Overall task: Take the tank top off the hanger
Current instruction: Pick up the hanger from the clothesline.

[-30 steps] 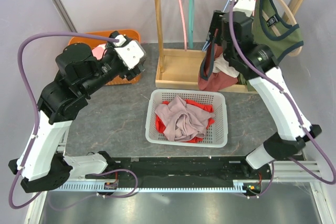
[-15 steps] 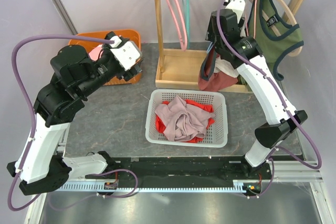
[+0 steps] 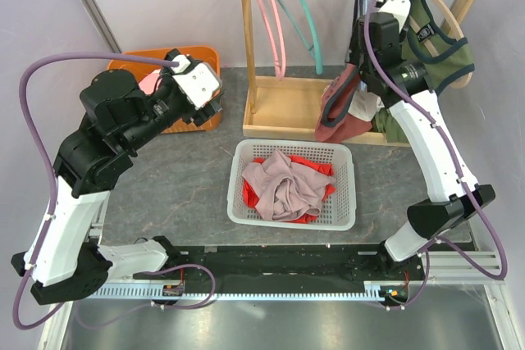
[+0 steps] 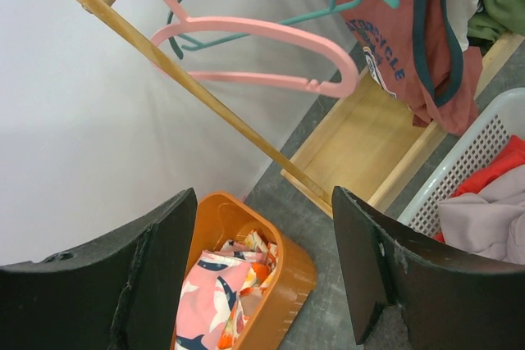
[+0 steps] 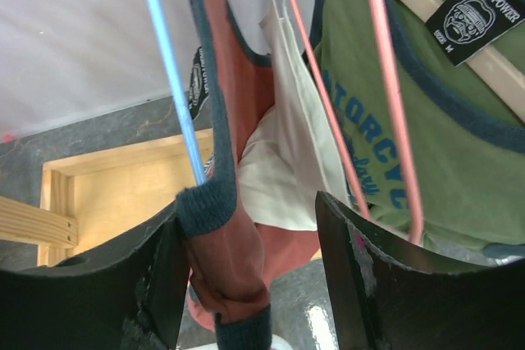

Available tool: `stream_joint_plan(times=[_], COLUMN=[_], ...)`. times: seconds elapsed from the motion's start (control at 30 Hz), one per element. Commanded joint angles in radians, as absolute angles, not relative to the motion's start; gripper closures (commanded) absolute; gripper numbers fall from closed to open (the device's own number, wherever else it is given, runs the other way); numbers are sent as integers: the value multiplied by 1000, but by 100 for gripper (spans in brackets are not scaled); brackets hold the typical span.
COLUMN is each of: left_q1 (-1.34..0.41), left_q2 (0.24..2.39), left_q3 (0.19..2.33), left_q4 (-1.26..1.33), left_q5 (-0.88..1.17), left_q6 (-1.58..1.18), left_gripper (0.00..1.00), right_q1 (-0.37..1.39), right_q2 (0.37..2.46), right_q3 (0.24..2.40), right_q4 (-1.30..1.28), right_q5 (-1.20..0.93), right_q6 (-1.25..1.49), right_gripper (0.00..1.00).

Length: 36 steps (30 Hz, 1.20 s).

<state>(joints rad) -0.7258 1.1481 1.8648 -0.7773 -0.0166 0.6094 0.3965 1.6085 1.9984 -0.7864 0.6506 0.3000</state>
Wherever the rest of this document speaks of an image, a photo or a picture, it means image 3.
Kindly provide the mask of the dusty rose tank top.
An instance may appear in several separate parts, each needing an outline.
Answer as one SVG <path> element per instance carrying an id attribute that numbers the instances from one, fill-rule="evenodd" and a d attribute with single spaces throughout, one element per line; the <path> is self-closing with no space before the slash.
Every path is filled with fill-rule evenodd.
<path id="1" fill-rule="evenodd" d="M 354 44 L 354 28 L 362 13 L 363 0 L 354 0 L 349 47 L 345 55 L 345 68 L 324 89 L 321 98 L 321 112 L 314 130 L 315 140 L 321 143 L 342 143 L 367 133 L 372 122 L 359 119 L 349 113 L 354 94 L 361 82 L 358 68 L 350 60 Z"/>

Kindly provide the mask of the teal plastic hanger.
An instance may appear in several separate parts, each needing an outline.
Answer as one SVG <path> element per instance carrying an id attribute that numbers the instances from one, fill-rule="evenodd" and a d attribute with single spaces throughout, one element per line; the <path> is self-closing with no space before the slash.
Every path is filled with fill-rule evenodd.
<path id="1" fill-rule="evenodd" d="M 310 11 L 308 3 L 306 2 L 306 0 L 296 0 L 299 2 L 299 5 L 301 6 L 302 11 L 304 13 L 304 17 L 306 19 L 306 23 L 308 24 L 310 40 L 307 40 L 307 37 L 302 31 L 301 27 L 299 26 L 298 21 L 294 18 L 291 11 L 285 5 L 284 1 L 283 0 L 275 0 L 275 1 L 281 7 L 281 10 L 285 13 L 286 17 L 288 18 L 290 23 L 293 25 L 296 34 L 299 36 L 308 54 L 312 57 L 314 61 L 314 67 L 315 67 L 316 74 L 321 75 L 323 73 L 322 48 L 321 48 L 321 44 L 320 44 L 320 41 L 317 35 L 317 28 L 315 26 L 313 15 Z"/>

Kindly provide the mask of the pink plastic hanger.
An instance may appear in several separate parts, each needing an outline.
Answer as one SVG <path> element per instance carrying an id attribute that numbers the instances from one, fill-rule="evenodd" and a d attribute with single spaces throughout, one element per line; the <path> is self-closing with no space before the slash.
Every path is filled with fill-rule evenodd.
<path id="1" fill-rule="evenodd" d="M 272 56 L 274 61 L 275 77 L 278 80 L 283 80 L 286 71 L 286 52 L 285 52 L 285 40 L 283 35 L 283 29 L 281 25 L 281 18 L 277 9 L 276 0 L 269 0 L 272 7 L 274 27 L 276 28 L 277 40 L 275 39 L 272 24 L 265 7 L 263 0 L 257 0 L 259 10 L 261 12 L 262 20 L 267 31 L 267 37 L 269 45 L 272 50 Z"/>

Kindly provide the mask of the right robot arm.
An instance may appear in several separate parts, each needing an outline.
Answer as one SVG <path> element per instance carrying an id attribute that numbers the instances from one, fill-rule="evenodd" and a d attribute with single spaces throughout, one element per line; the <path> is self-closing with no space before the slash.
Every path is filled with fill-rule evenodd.
<path id="1" fill-rule="evenodd" d="M 360 78 L 401 126 L 427 186 L 427 199 L 408 208 L 407 222 L 383 243 L 386 252 L 375 260 L 377 273 L 391 280 L 431 240 L 482 216 L 495 190 L 479 184 L 459 154 L 424 65 L 402 59 L 397 19 L 387 12 L 368 13 L 358 20 L 356 36 Z"/>

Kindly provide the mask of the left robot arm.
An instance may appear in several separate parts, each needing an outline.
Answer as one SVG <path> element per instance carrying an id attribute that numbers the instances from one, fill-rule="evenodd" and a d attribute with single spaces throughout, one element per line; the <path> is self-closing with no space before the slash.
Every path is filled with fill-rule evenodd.
<path id="1" fill-rule="evenodd" d="M 201 125 L 221 110 L 222 81 L 209 64 L 179 74 L 166 68 L 161 77 L 157 90 L 146 94 L 131 72 L 111 69 L 80 93 L 85 114 L 54 161 L 56 211 L 31 275 L 39 305 L 87 298 L 107 280 L 154 272 L 170 279 L 179 272 L 178 252 L 164 236 L 117 247 L 87 239 L 139 149 L 178 120 Z"/>

